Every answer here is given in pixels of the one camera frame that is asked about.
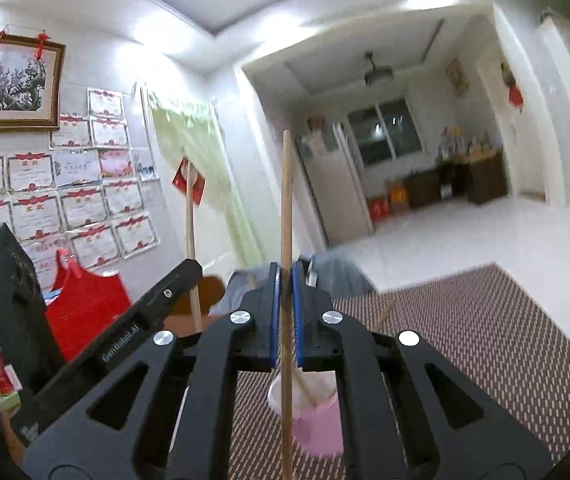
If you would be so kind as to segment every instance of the floor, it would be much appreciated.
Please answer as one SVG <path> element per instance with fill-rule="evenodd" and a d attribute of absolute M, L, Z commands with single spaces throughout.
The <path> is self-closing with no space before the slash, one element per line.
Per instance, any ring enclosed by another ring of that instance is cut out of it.
<path fill-rule="evenodd" d="M 570 208 L 506 197 L 454 200 L 377 224 L 332 252 L 354 261 L 379 290 L 497 263 L 570 339 Z"/>

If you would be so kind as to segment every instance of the dark window pane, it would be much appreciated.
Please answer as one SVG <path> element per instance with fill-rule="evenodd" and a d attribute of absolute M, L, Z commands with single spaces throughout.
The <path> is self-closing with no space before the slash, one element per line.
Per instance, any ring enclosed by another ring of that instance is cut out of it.
<path fill-rule="evenodd" d="M 347 118 L 365 166 L 392 158 L 376 108 L 356 110 L 348 114 Z"/>
<path fill-rule="evenodd" d="M 380 113 L 385 120 L 385 126 L 396 156 L 408 155 L 422 150 L 421 140 L 418 138 L 405 100 L 383 103 L 380 105 Z"/>

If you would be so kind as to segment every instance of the woven placemat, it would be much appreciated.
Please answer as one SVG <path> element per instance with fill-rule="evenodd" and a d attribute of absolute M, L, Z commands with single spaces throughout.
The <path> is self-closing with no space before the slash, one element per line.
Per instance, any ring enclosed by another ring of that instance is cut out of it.
<path fill-rule="evenodd" d="M 570 342 L 506 272 L 479 267 L 334 306 L 371 328 L 390 301 L 382 333 L 419 332 L 547 444 L 555 463 L 570 449 Z M 231 479 L 280 477 L 281 424 L 267 405 L 275 375 L 239 374 Z M 345 477 L 341 457 L 313 458 L 296 446 L 293 466 L 297 479 Z"/>

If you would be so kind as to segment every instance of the plum blossom painting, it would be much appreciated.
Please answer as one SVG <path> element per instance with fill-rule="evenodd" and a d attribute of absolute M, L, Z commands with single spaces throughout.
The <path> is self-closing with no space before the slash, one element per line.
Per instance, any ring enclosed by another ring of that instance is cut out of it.
<path fill-rule="evenodd" d="M 0 43 L 0 132 L 58 130 L 65 45 L 5 35 Z"/>

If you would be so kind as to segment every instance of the metal bolt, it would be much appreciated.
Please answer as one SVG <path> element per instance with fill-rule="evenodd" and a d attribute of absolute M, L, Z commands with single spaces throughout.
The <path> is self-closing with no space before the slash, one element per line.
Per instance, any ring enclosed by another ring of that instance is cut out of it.
<path fill-rule="evenodd" d="M 421 338 L 416 332 L 412 332 L 411 330 L 404 330 L 398 334 L 398 340 L 401 342 L 401 345 L 416 346 L 418 345 Z"/>
<path fill-rule="evenodd" d="M 343 320 L 343 314 L 335 310 L 328 310 L 327 312 L 324 312 L 321 317 L 323 321 L 330 325 L 338 324 Z"/>
<path fill-rule="evenodd" d="M 252 319 L 252 315 L 246 310 L 236 310 L 229 315 L 229 319 L 232 323 L 242 325 Z"/>
<path fill-rule="evenodd" d="M 169 345 L 174 340 L 174 334 L 169 330 L 161 330 L 154 334 L 154 343 L 158 346 Z"/>

